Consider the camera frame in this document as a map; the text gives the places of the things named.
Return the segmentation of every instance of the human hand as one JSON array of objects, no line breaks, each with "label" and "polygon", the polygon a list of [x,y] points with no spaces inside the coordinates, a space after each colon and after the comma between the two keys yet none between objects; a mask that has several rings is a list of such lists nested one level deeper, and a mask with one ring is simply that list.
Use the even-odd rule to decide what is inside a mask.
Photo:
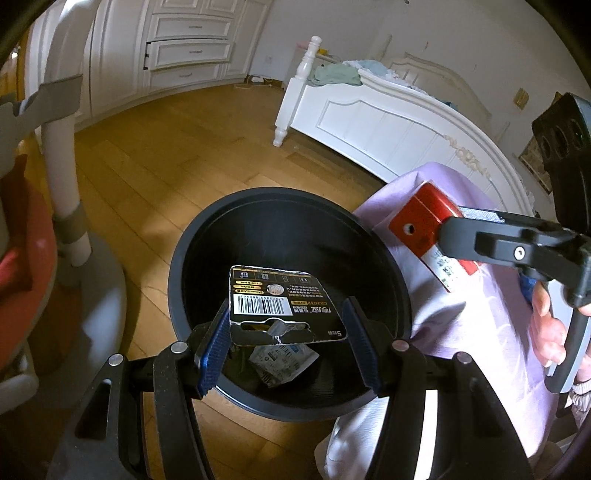
[{"label": "human hand", "polygon": [[[566,358],[564,341],[567,332],[560,320],[552,318],[550,295],[540,282],[534,287],[532,307],[534,313],[531,315],[530,337],[535,357],[544,367],[549,367],[552,362],[560,365]],[[591,316],[591,304],[581,307],[579,311],[583,315]],[[580,382],[591,380],[591,344],[587,347],[577,372],[577,380]]]}]

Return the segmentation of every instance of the picture frame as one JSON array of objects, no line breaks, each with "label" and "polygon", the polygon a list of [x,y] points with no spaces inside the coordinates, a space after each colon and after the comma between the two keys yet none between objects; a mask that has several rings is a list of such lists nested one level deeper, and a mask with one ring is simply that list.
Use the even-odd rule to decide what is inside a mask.
[{"label": "picture frame", "polygon": [[[562,94],[556,92],[551,105],[555,104],[561,97]],[[531,172],[544,191],[550,195],[550,193],[552,193],[550,174],[544,169],[544,160],[535,137],[531,138],[518,158],[519,161],[523,163],[525,168]]]}]

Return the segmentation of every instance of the red package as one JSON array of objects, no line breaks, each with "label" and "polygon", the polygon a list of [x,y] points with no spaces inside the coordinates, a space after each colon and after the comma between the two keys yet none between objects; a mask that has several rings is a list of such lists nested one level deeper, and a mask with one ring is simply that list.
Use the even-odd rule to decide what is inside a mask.
[{"label": "red package", "polygon": [[424,183],[392,221],[390,231],[413,252],[441,281],[447,291],[456,291],[479,264],[446,257],[437,246],[440,225],[449,217],[463,217],[462,212],[432,183]]}]

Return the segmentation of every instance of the light switch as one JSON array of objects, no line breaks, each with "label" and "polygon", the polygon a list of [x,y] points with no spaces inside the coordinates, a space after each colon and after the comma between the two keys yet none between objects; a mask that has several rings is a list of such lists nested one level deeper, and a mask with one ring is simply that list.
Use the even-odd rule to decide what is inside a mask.
[{"label": "light switch", "polygon": [[521,110],[525,108],[527,102],[530,101],[530,94],[527,93],[523,88],[520,88],[513,98],[513,103],[516,104]]}]

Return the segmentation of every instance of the drawer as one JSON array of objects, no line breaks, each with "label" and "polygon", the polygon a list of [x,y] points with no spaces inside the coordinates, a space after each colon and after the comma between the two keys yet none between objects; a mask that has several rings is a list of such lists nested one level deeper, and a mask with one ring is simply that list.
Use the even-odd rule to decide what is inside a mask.
[{"label": "drawer", "polygon": [[219,65],[192,65],[150,73],[150,93],[217,79]]},{"label": "drawer", "polygon": [[148,41],[178,38],[228,38],[233,20],[207,15],[152,15]]},{"label": "drawer", "polygon": [[163,40],[148,44],[147,67],[157,70],[193,63],[228,61],[227,40]]},{"label": "drawer", "polygon": [[156,0],[155,14],[198,14],[203,8],[202,0]]}]

